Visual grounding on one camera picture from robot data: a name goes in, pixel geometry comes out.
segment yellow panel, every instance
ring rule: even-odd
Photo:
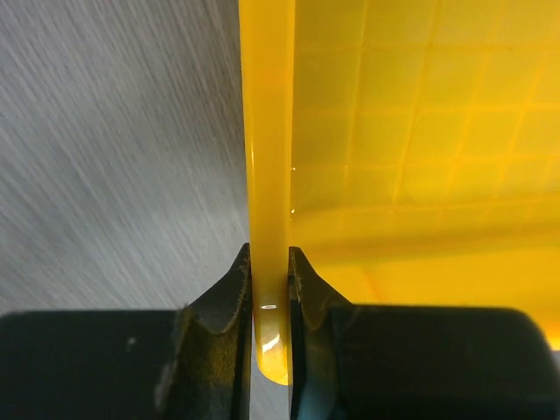
[[[240,1],[257,301],[290,244],[354,301],[515,307],[560,349],[560,2]]]

